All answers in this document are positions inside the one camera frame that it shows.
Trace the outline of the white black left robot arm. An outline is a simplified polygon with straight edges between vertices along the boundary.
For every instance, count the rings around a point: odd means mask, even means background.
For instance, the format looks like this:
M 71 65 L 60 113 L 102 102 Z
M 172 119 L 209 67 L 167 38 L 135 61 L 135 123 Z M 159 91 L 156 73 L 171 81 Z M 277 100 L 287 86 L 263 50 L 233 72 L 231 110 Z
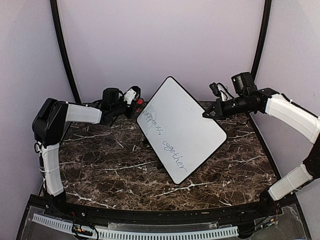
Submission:
M 131 118 L 143 101 L 136 98 L 129 104 L 121 98 L 117 103 L 103 104 L 102 100 L 97 100 L 91 104 L 76 104 L 47 98 L 32 123 L 36 141 L 34 148 L 39 154 L 40 172 L 47 194 L 54 198 L 65 194 L 59 163 L 65 123 L 111 126 L 118 116 Z

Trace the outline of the red bone-shaped eraser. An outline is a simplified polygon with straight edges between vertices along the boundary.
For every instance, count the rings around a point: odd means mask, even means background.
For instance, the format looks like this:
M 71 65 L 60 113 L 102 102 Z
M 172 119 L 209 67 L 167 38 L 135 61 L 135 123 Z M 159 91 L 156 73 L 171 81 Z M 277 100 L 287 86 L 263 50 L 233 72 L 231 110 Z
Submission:
M 136 103 L 137 105 L 142 105 L 144 103 L 144 100 L 142 98 L 139 98 Z

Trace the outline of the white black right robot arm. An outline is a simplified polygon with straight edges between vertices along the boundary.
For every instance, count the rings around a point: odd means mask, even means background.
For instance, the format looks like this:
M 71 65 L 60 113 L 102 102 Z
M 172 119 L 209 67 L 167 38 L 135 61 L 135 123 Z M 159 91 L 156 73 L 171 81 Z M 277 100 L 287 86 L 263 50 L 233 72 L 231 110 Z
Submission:
M 267 115 L 256 117 L 280 168 L 281 179 L 262 193 L 255 205 L 255 213 L 266 217 L 275 208 L 276 201 L 301 190 L 320 177 L 320 118 L 301 108 L 283 93 L 271 88 L 250 88 L 248 93 L 223 101 L 215 84 L 210 86 L 218 97 L 205 110 L 203 117 L 224 120 L 240 113 Z

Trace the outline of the white whiteboard black frame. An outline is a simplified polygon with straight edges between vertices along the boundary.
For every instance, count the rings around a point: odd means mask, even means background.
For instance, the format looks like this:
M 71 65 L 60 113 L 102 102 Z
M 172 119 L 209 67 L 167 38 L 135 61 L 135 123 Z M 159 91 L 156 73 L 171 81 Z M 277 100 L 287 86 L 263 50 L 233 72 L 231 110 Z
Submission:
M 226 131 L 173 77 L 167 77 L 137 124 L 172 181 L 179 185 L 227 140 Z

